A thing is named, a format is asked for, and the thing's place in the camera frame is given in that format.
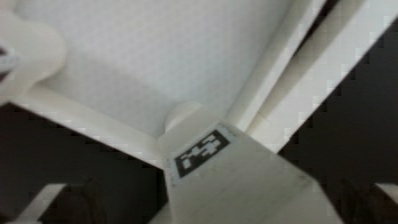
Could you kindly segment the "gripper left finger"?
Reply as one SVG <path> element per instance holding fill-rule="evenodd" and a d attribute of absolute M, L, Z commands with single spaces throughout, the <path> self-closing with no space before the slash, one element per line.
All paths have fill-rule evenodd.
<path fill-rule="evenodd" d="M 108 224 L 99 184 L 49 183 L 5 224 Z"/>

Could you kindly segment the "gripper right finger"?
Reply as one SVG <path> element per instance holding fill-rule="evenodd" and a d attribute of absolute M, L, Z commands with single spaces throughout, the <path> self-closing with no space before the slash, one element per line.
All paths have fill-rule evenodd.
<path fill-rule="evenodd" d="M 398 183 L 342 180 L 339 215 L 344 224 L 398 224 Z"/>

